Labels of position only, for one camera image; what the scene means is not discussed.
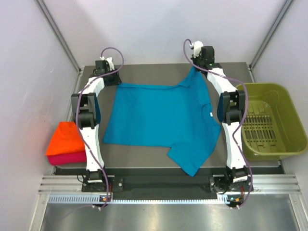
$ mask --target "white wall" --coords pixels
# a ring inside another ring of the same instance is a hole
[[[218,62],[250,62],[284,0],[45,2],[83,66],[106,46],[119,48],[127,64],[186,63],[186,38],[214,46]]]
[[[35,1],[1,1],[0,17],[0,229],[25,231],[77,72]]]
[[[308,1],[296,0],[255,68],[262,82],[285,86],[308,133]],[[308,153],[283,161],[295,173],[308,204]]]

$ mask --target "folded cloth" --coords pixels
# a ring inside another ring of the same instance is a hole
[[[46,156],[51,165],[86,162],[85,145],[74,122],[60,122],[54,132]]]
[[[103,142],[171,147],[168,156],[194,176],[219,136],[211,111],[206,84],[195,68],[175,86],[122,83]]]

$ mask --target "metal pole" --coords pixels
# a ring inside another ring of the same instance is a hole
[[[287,14],[287,12],[290,9],[293,2],[294,2],[294,0],[286,0],[285,1],[285,3],[283,5],[283,7],[281,8],[277,18],[275,19],[273,25],[271,26],[270,30],[268,31],[267,35],[265,36],[260,48],[258,49],[256,55],[252,59],[252,62],[249,65],[249,67],[251,69],[255,68],[257,62],[259,61],[259,59],[261,57],[261,55],[263,54],[264,50],[266,49],[267,45],[269,44],[270,40],[272,39],[274,33],[276,32],[278,26],[282,22],[283,18]]]
[[[40,10],[42,11],[43,15],[45,16],[48,24],[50,25],[51,29],[53,30],[55,36],[57,37],[58,41],[60,42],[61,46],[63,47],[66,55],[68,56],[69,60],[71,61],[72,65],[74,66],[74,68],[80,72],[81,68],[79,67],[76,59],[74,58],[71,50],[69,49],[64,37],[62,36],[57,24],[55,23],[52,15],[50,14],[46,4],[44,3],[43,0],[34,0],[38,7],[40,8]]]

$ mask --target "blue cloth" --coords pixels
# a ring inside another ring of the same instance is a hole
[[[194,176],[219,136],[211,111],[206,84],[195,68],[175,86],[122,83],[103,142],[171,147],[168,156]]]

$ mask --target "olive green plastic bin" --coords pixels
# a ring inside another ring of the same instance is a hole
[[[305,152],[307,136],[288,91],[275,83],[246,83],[246,87],[249,106],[242,126],[246,158],[280,160]]]

